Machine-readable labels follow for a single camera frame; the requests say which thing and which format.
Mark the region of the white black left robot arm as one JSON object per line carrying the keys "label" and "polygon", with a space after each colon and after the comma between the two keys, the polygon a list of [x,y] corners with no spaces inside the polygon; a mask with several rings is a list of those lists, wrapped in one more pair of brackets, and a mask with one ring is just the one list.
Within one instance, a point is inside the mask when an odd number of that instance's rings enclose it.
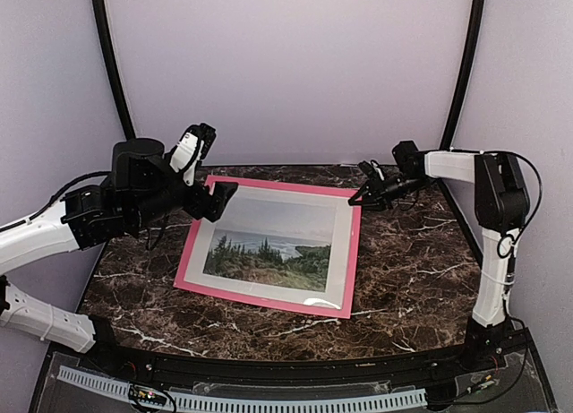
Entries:
{"label": "white black left robot arm", "polygon": [[6,274],[45,257],[86,250],[126,235],[137,237],[159,220],[183,210],[193,219],[220,219],[238,185],[206,186],[195,179],[214,141],[212,131],[196,125],[166,151],[154,139],[119,142],[112,167],[99,185],[79,187],[73,180],[39,211],[1,228],[1,324],[76,352],[90,351],[108,374],[126,366],[125,352],[102,318],[74,314],[32,297]]}

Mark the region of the landscape photo print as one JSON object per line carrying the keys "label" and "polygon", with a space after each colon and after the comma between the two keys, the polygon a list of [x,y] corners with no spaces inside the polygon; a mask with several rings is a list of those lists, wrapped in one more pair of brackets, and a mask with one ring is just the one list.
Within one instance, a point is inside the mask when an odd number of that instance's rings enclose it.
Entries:
{"label": "landscape photo print", "polygon": [[205,274],[323,292],[336,207],[234,198],[214,225]]}

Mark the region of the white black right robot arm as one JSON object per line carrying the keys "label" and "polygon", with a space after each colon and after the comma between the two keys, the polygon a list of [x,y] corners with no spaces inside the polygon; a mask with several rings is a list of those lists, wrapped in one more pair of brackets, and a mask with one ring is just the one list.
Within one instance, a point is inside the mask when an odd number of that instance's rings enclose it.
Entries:
{"label": "white black right robot arm", "polygon": [[359,168],[366,181],[348,204],[385,211],[435,179],[473,185],[483,261],[472,320],[484,328],[503,323],[514,285],[517,247],[530,210],[518,156],[507,151],[421,151],[412,141],[399,142],[392,154],[399,174],[386,177],[377,162],[361,162]]}

